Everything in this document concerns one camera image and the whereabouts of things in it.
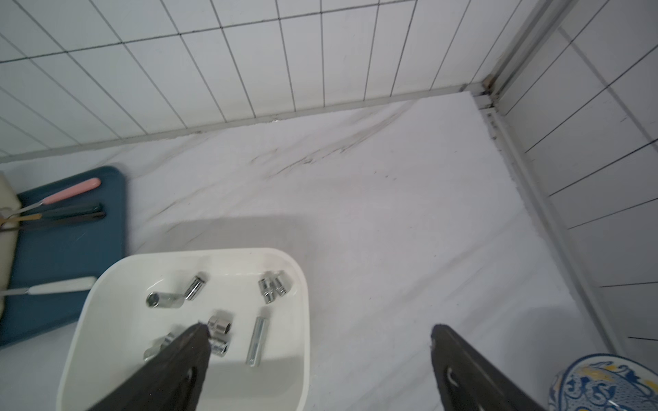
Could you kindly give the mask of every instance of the white tile wall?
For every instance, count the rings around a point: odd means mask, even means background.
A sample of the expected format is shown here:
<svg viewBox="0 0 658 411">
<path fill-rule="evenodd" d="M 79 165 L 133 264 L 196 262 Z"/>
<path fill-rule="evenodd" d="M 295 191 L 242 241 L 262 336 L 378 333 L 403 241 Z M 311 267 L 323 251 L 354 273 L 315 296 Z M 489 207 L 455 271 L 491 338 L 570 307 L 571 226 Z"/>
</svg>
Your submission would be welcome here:
<svg viewBox="0 0 658 411">
<path fill-rule="evenodd" d="M 567 227 L 658 198 L 658 150 L 649 145 L 551 196 Z"/>
<path fill-rule="evenodd" d="M 43 147 L 52 149 L 75 144 L 73 139 L 64 134 L 54 124 L 36 114 L 24 103 L 19 103 L 4 91 L 0 91 L 0 116 L 31 136 L 31 139 L 24 139 L 24 145 L 17 144 L 5 149 L 10 154 L 18 154 L 14 152 L 27 153 L 43 149 Z M 39 141 L 41 145 L 34 145 L 33 140 Z"/>
<path fill-rule="evenodd" d="M 515 36 L 520 35 L 519 30 L 523 24 L 535 11 L 535 8 L 540 4 L 540 0 L 521 0 L 519 7 L 510 17 L 505 29 L 500 33 L 500 37 L 495 41 L 491 51 L 482 62 L 482 66 L 475 74 L 475 80 L 483 80 L 489 73 L 494 71 L 494 68 L 499 64 L 505 56 L 507 47 L 513 42 Z"/>
<path fill-rule="evenodd" d="M 393 94 L 432 87 L 467 5 L 467 0 L 418 0 Z"/>
<path fill-rule="evenodd" d="M 93 143 L 117 138 L 65 90 L 50 80 L 29 60 L 0 64 L 0 87 L 57 125 L 70 139 L 56 146 Z"/>
<path fill-rule="evenodd" d="M 599 290 L 624 335 L 658 339 L 658 283 Z"/>
<path fill-rule="evenodd" d="M 658 49 L 631 68 L 612 85 L 652 139 L 658 139 Z"/>
<path fill-rule="evenodd" d="M 288 18 L 281 21 L 286 42 L 292 89 L 297 110 L 322 107 L 322 42 L 320 16 Z"/>
<path fill-rule="evenodd" d="M 19 3 L 66 50 L 118 41 L 89 0 L 20 0 Z"/>
<path fill-rule="evenodd" d="M 596 286 L 655 281 L 658 200 L 569 230 Z"/>
<path fill-rule="evenodd" d="M 209 0 L 163 0 L 179 32 L 219 27 Z"/>
<path fill-rule="evenodd" d="M 128 48 L 187 127 L 224 121 L 180 37 L 137 41 Z"/>
<path fill-rule="evenodd" d="M 11 0 L 0 1 L 0 33 L 28 56 L 62 50 Z"/>
<path fill-rule="evenodd" d="M 53 148 L 463 85 L 539 1 L 0 0 L 0 72 L 45 72 L 4 115 Z"/>
<path fill-rule="evenodd" d="M 275 0 L 212 0 L 223 26 L 276 18 Z"/>
<path fill-rule="evenodd" d="M 278 22 L 225 29 L 257 116 L 293 110 Z"/>
<path fill-rule="evenodd" d="M 529 150 L 528 160 L 552 194 L 646 143 L 605 90 Z"/>
<path fill-rule="evenodd" d="M 575 40 L 611 83 L 658 44 L 658 1 L 610 0 Z"/>
<path fill-rule="evenodd" d="M 569 228 L 606 311 L 629 337 L 628 355 L 653 366 L 657 21 L 653 0 L 577 0 L 499 100 L 521 147 L 543 138 L 526 159 Z"/>
<path fill-rule="evenodd" d="M 503 92 L 498 102 L 499 110 L 507 115 L 532 85 L 542 77 L 542 74 L 544 74 L 551 64 L 557 60 L 568 45 L 568 41 L 560 33 L 554 32 L 551 34 L 514 79 L 509 88 Z"/>
<path fill-rule="evenodd" d="M 219 30 L 182 36 L 227 121 L 253 117 L 249 100 Z"/>
<path fill-rule="evenodd" d="M 523 150 L 529 150 L 603 89 L 569 47 L 507 113 Z"/>
<path fill-rule="evenodd" d="M 322 15 L 324 102 L 363 100 L 376 7 Z"/>
<path fill-rule="evenodd" d="M 471 83 L 517 5 L 519 0 L 471 0 L 432 88 Z"/>
<path fill-rule="evenodd" d="M 624 345 L 630 359 L 641 361 L 651 370 L 658 370 L 658 341 L 628 338 Z"/>
<path fill-rule="evenodd" d="M 71 56 L 146 132 L 184 128 L 176 113 L 123 45 L 76 51 Z"/>
<path fill-rule="evenodd" d="M 366 99 L 387 97 L 391 94 L 413 6 L 414 3 L 408 1 L 379 7 L 368 71 Z"/>
<path fill-rule="evenodd" d="M 119 137 L 142 134 L 139 126 L 66 54 L 32 60 L 106 123 Z"/>
</svg>

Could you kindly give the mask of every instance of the pink-handled tool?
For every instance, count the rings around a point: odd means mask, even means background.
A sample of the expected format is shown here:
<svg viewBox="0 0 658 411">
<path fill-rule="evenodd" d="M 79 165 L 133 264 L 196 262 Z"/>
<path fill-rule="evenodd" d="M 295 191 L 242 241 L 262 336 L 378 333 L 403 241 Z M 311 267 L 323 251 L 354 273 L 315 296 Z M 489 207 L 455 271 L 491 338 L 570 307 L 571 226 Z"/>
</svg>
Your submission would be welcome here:
<svg viewBox="0 0 658 411">
<path fill-rule="evenodd" d="M 83 181 L 82 183 L 77 183 L 76 185 L 72 185 L 69 188 L 65 188 L 62 191 L 59 191 L 55 194 L 51 194 L 48 197 L 44 198 L 43 200 L 34 204 L 30 204 L 27 207 L 23 207 L 20 210 L 12 210 L 11 208 L 0 208 L 0 214 L 2 214 L 3 218 L 10 218 L 11 216 L 21 214 L 23 212 L 32 210 L 33 208 L 37 208 L 42 205 L 53 204 L 56 203 L 57 201 L 66 200 L 78 194 L 86 193 L 89 190 L 95 189 L 99 185 L 101 185 L 100 178 L 90 178 L 88 180 Z"/>
</svg>

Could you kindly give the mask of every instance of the white-handled tool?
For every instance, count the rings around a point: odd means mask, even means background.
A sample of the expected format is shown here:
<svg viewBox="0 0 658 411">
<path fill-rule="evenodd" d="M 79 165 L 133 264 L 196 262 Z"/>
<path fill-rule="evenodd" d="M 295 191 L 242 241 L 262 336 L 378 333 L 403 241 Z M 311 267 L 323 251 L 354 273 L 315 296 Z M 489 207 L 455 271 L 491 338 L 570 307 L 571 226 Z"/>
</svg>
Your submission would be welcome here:
<svg viewBox="0 0 658 411">
<path fill-rule="evenodd" d="M 72 293 L 74 291 L 87 291 L 93 287 L 96 282 L 96 277 L 80 277 L 74 279 L 66 279 L 64 281 L 55 281 L 54 283 L 46 283 L 33 285 L 25 288 L 12 288 L 0 291 L 0 297 L 5 295 L 39 295 L 39 294 L 56 294 L 56 293 Z"/>
</svg>

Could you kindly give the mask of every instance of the white marble floor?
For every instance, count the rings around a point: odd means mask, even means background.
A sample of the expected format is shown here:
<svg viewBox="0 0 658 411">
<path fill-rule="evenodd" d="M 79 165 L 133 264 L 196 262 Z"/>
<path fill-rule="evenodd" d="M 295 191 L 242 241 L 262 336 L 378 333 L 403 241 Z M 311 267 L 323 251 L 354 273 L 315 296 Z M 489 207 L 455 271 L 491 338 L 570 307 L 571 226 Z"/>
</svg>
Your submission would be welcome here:
<svg viewBox="0 0 658 411">
<path fill-rule="evenodd" d="M 604 350 L 468 93 L 0 164 L 17 191 L 114 165 L 131 253 L 274 247 L 311 304 L 306 410 L 441 409 L 446 323 L 545 404 Z M 0 408 L 54 408 L 72 326 L 0 350 Z"/>
</svg>

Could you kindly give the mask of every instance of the metal socket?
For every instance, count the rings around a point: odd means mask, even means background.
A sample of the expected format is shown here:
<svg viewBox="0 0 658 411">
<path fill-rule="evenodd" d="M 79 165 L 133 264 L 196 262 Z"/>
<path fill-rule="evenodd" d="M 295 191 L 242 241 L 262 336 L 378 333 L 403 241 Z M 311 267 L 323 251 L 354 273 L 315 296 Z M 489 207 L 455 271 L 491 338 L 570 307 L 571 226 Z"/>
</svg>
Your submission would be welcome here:
<svg viewBox="0 0 658 411">
<path fill-rule="evenodd" d="M 274 288 L 272 283 L 269 282 L 266 278 L 258 280 L 258 288 L 261 290 L 261 294 L 265 299 L 265 304 L 269 304 L 276 298 L 274 294 Z"/>
<path fill-rule="evenodd" d="M 219 339 L 216 337 L 212 337 L 208 339 L 208 342 L 210 343 L 210 352 L 213 355 L 217 355 L 220 357 L 223 357 L 226 355 L 226 351 L 228 350 L 228 342 L 224 341 L 223 339 Z"/>
<path fill-rule="evenodd" d="M 180 308 L 184 301 L 183 294 L 151 293 L 146 297 L 146 306 L 149 308 Z"/>
<path fill-rule="evenodd" d="M 278 274 L 276 277 L 272 278 L 272 286 L 276 290 L 276 293 L 279 294 L 281 297 L 286 295 L 288 292 L 288 288 L 284 285 L 285 284 L 285 279 L 283 275 Z"/>
<path fill-rule="evenodd" d="M 211 335 L 226 335 L 228 334 L 228 330 L 231 329 L 231 321 L 225 320 L 219 316 L 212 316 L 210 317 L 210 320 L 208 320 L 208 328 L 210 329 Z"/>
<path fill-rule="evenodd" d="M 199 276 L 194 276 L 192 279 L 192 282 L 188 286 L 188 290 L 185 291 L 183 296 L 185 296 L 185 299 L 188 301 L 192 301 L 195 298 L 197 298 L 197 295 L 205 285 L 205 280 Z"/>
<path fill-rule="evenodd" d="M 261 363 L 268 324 L 269 320 L 267 318 L 256 317 L 256 324 L 254 324 L 253 333 L 251 334 L 249 351 L 247 351 L 247 365 L 250 367 L 257 367 Z"/>
<path fill-rule="evenodd" d="M 160 344 L 160 349 L 164 350 L 167 345 L 171 344 L 173 342 L 173 340 L 176 339 L 176 337 L 177 337 L 177 335 L 174 334 L 174 333 L 169 333 L 169 334 L 165 335 L 163 343 Z"/>
<path fill-rule="evenodd" d="M 147 349 L 146 351 L 144 351 L 144 361 L 150 360 L 151 358 L 155 357 L 159 353 L 160 353 L 159 345 L 155 345 L 154 347 Z"/>
</svg>

